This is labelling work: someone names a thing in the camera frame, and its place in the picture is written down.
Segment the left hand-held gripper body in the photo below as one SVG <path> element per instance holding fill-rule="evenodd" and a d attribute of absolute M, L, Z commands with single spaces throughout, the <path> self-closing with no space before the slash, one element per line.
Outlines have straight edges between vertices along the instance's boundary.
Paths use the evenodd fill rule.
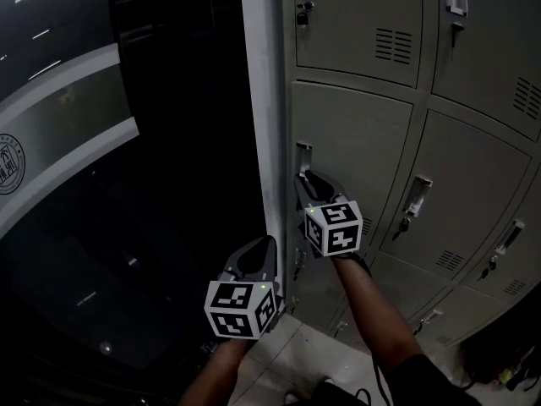
<path fill-rule="evenodd" d="M 209 283 L 205 313 L 218 337 L 259 339 L 277 322 L 281 297 L 279 277 L 268 273 L 244 277 L 232 268 Z"/>

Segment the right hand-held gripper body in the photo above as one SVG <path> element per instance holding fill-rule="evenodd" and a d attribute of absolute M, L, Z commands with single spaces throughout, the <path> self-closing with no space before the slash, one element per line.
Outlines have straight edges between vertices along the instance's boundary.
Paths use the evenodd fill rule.
<path fill-rule="evenodd" d="M 298 204 L 303 220 L 301 231 L 317 254 L 334 256 L 360 248 L 363 217 L 355 200 L 345 194 L 338 194 L 331 201 L 299 195 Z"/>

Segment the grey locker door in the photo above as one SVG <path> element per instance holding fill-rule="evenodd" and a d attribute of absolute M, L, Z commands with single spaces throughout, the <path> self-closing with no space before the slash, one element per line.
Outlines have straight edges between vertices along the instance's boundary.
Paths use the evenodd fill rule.
<path fill-rule="evenodd" d="M 291 173 L 299 142 L 312 146 L 311 167 L 344 187 L 368 221 L 366 250 L 380 225 L 407 138 L 413 107 L 343 87 L 295 81 L 291 85 Z"/>

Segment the grey metal locker cabinet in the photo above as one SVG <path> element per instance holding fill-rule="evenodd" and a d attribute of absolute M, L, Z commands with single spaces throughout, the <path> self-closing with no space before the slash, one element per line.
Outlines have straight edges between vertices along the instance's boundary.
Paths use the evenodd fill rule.
<path fill-rule="evenodd" d="M 282 2 L 289 312 L 363 347 L 329 256 L 301 231 L 294 178 L 313 148 L 297 144 L 296 174 L 289 151 L 303 81 L 412 105 L 380 225 L 356 251 L 425 350 L 468 338 L 541 283 L 541 0 Z"/>

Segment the person's left forearm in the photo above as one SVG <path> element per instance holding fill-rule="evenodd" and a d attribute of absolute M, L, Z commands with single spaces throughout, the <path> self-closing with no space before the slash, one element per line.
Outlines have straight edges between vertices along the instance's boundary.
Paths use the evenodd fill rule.
<path fill-rule="evenodd" d="M 221 343 L 181 396 L 178 406 L 227 406 L 248 345 L 245 339 Z"/>

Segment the person's right forearm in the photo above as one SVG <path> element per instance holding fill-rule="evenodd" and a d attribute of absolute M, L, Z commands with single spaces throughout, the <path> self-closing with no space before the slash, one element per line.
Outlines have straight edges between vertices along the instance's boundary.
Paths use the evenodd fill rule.
<path fill-rule="evenodd" d="M 331 260 L 359 333 L 388 378 L 401 363 L 423 351 L 406 320 L 354 259 L 341 256 Z"/>

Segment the dark glass door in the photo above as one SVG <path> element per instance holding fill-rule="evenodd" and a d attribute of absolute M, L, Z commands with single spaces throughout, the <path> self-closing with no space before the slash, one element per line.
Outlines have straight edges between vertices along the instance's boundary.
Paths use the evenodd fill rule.
<path fill-rule="evenodd" d="M 265 233 L 242 0 L 0 0 L 0 406 L 176 406 Z"/>

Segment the person's black sleeve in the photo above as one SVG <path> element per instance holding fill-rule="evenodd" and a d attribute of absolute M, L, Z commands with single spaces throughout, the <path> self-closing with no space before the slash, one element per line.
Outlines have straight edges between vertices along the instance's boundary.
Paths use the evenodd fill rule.
<path fill-rule="evenodd" d="M 394 406 L 482 406 L 423 354 L 406 359 L 387 378 Z"/>

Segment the red bag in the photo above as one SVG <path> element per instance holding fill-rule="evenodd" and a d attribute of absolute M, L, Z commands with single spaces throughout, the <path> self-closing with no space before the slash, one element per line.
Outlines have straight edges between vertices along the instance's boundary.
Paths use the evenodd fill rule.
<path fill-rule="evenodd" d="M 469 390 L 476 384 L 503 387 L 514 392 L 520 384 L 527 383 L 522 390 L 531 391 L 541 382 L 541 345 L 518 346 L 511 342 L 467 340 L 461 345 L 462 368 L 468 383 L 461 387 Z M 506 385 L 501 385 L 498 375 L 510 369 L 514 376 Z"/>

